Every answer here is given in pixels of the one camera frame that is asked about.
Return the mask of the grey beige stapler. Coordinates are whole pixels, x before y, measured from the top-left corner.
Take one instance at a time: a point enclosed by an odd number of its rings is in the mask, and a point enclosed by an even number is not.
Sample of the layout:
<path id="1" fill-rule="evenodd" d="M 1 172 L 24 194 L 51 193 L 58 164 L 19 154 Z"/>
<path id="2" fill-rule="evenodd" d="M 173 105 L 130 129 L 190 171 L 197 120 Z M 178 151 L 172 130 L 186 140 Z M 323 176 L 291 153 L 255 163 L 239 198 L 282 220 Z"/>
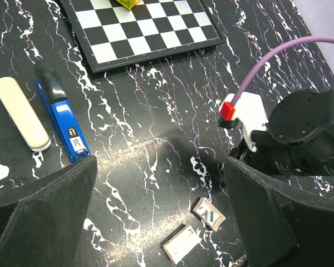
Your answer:
<path id="1" fill-rule="evenodd" d="M 34 152 L 48 149 L 51 139 L 14 78 L 0 78 L 0 100 L 28 147 Z"/>

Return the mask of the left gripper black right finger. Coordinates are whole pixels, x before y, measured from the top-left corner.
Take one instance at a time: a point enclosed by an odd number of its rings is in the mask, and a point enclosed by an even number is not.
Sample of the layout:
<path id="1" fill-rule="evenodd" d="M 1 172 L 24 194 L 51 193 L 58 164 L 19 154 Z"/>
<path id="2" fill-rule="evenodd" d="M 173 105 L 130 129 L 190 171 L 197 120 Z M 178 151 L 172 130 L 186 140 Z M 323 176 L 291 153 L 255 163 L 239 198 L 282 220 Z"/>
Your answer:
<path id="1" fill-rule="evenodd" d="M 334 266 L 334 199 L 232 157 L 224 173 L 249 266 Z"/>

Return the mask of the blue stapler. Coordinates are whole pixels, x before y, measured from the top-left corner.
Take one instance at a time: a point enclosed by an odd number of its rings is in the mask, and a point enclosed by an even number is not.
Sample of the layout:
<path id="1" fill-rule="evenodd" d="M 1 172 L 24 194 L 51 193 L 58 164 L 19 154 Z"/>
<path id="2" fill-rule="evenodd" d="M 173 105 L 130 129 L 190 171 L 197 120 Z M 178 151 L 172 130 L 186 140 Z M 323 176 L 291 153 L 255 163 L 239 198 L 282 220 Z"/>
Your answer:
<path id="1" fill-rule="evenodd" d="M 53 64 L 40 60 L 35 64 L 36 89 L 71 163 L 91 152 L 72 106 Z"/>

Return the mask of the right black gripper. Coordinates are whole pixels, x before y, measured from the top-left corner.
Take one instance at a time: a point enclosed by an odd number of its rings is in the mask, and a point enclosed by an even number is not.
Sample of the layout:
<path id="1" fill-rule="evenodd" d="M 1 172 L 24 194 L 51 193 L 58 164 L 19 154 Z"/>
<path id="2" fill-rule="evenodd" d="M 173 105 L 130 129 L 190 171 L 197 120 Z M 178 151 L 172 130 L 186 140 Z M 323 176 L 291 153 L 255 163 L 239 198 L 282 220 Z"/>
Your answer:
<path id="1" fill-rule="evenodd" d="M 334 176 L 334 138 L 322 132 L 310 142 L 285 145 L 265 131 L 253 131 L 256 152 L 245 140 L 229 156 L 269 176 Z"/>

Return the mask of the staple box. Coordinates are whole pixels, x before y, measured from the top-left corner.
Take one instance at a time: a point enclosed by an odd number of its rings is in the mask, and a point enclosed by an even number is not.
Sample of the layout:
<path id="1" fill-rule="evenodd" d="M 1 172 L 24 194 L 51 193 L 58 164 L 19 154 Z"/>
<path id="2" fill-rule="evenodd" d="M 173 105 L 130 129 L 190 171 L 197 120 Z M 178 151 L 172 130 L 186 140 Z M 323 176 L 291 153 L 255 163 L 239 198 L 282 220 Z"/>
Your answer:
<path id="1" fill-rule="evenodd" d="M 163 249 L 167 253 L 169 259 L 174 264 L 178 264 L 184 256 L 191 252 L 201 242 L 201 240 L 202 239 L 194 229 L 188 225 L 183 227 L 169 239 L 163 245 Z"/>
<path id="2" fill-rule="evenodd" d="M 193 208 L 201 220 L 206 223 L 214 232 L 217 232 L 225 216 L 206 198 L 201 197 Z"/>

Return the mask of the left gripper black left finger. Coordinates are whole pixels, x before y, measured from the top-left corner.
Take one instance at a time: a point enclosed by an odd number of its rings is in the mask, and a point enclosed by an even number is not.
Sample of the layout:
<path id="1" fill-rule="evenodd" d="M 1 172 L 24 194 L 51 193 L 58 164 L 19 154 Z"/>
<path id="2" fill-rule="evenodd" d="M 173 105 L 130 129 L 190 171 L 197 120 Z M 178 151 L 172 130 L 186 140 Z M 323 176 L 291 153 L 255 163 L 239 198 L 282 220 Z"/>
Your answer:
<path id="1" fill-rule="evenodd" d="M 0 194 L 0 266 L 71 266 L 97 176 L 86 157 Z"/>

